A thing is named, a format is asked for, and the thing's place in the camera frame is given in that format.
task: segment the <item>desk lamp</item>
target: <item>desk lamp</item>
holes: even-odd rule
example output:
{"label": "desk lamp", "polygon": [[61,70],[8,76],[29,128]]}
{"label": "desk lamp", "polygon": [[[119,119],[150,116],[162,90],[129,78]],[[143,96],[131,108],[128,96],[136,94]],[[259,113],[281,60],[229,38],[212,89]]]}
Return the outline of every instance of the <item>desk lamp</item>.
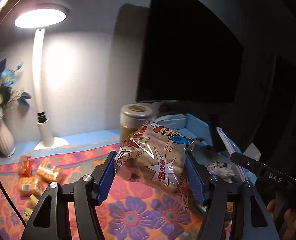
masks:
{"label": "desk lamp", "polygon": [[32,49],[32,77],[36,99],[37,125],[42,142],[34,150],[45,148],[56,148],[68,145],[68,142],[59,137],[53,137],[49,125],[49,118],[46,117],[41,90],[41,55],[45,29],[43,27],[57,24],[66,18],[67,9],[54,4],[39,4],[37,9],[21,14],[15,20],[15,26],[19,28],[42,28],[37,29]]}

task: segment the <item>black monitor screen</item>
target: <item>black monitor screen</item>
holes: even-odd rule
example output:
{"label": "black monitor screen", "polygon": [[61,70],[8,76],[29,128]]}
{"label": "black monitor screen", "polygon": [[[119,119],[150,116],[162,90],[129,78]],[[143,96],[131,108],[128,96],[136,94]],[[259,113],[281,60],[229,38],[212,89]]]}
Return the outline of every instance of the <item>black monitor screen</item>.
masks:
{"label": "black monitor screen", "polygon": [[242,52],[198,0],[151,0],[137,102],[233,102]]}

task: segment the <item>silver screw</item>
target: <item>silver screw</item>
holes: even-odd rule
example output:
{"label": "silver screw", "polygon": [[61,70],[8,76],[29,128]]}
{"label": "silver screw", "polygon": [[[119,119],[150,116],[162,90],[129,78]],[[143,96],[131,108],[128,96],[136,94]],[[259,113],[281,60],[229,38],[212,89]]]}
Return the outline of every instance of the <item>silver screw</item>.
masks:
{"label": "silver screw", "polygon": [[57,182],[52,182],[52,183],[50,183],[50,187],[51,188],[55,188],[55,187],[57,187],[58,186],[58,183]]}
{"label": "silver screw", "polygon": [[84,180],[84,181],[89,181],[89,180],[91,180],[91,175],[85,175],[85,176],[83,176],[82,177],[82,179]]}
{"label": "silver screw", "polygon": [[213,181],[218,181],[219,177],[217,175],[211,175],[210,179],[213,180]]}
{"label": "silver screw", "polygon": [[245,180],[243,183],[244,183],[244,185],[245,185],[246,187],[251,187],[251,185],[250,185],[250,183],[249,183],[248,180]]}

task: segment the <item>white vase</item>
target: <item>white vase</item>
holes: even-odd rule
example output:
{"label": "white vase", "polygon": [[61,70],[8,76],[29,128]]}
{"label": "white vase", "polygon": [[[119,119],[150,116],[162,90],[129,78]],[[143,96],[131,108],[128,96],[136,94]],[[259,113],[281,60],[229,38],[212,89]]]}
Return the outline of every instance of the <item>white vase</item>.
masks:
{"label": "white vase", "polygon": [[15,150],[14,138],[4,121],[0,120],[0,151],[5,157],[9,157]]}

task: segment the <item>cartoon boy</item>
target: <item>cartoon boy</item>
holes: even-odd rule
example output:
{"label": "cartoon boy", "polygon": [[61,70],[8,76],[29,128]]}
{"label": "cartoon boy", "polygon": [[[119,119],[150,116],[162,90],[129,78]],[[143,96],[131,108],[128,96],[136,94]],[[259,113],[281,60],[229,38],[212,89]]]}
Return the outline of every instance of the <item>cartoon boy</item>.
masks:
{"label": "cartoon boy", "polygon": [[168,129],[167,127],[164,127],[164,126],[155,127],[153,129],[153,131],[156,132],[156,133],[159,132],[162,135],[167,135],[168,136],[168,142],[167,142],[166,146],[164,147],[164,150],[167,150],[168,152],[171,152],[173,150],[173,148],[171,147],[171,145],[173,143],[185,144],[186,145],[185,149],[187,149],[187,147],[189,146],[189,143],[191,143],[191,144],[195,143],[194,139],[189,139],[187,137],[184,137],[180,133],[174,132],[174,131],[172,131],[172,130]]}

